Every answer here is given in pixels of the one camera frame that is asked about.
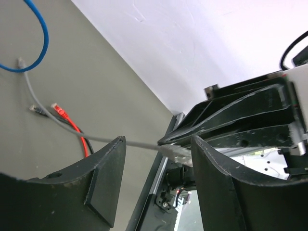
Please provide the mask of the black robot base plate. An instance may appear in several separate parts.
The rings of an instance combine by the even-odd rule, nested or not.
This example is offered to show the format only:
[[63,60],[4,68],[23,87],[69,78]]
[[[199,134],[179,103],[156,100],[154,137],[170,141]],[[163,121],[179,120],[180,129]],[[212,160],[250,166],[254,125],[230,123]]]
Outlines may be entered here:
[[178,210],[164,211],[155,203],[155,194],[139,197],[126,231],[173,231],[178,218]]

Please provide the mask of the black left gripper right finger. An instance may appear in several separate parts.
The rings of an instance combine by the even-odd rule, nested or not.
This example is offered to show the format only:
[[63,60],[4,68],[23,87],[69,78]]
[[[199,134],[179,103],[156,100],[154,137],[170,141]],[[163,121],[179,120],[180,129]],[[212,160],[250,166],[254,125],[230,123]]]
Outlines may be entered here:
[[307,230],[307,179],[275,178],[225,156],[198,136],[191,142],[204,230]]

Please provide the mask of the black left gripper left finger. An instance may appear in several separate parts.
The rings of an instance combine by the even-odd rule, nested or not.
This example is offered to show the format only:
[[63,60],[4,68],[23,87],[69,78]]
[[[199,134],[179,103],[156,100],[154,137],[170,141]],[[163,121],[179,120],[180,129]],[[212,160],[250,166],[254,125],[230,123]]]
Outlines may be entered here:
[[0,176],[3,231],[108,231],[119,200],[126,139],[44,178]]

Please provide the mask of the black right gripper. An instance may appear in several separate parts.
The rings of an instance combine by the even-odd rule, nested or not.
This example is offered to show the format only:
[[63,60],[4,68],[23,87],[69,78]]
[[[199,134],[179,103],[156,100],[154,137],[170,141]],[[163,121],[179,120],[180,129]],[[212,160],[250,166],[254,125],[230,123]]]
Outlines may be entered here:
[[194,106],[159,145],[185,148],[198,136],[214,148],[277,147],[289,178],[308,177],[308,66],[280,70],[275,83]]

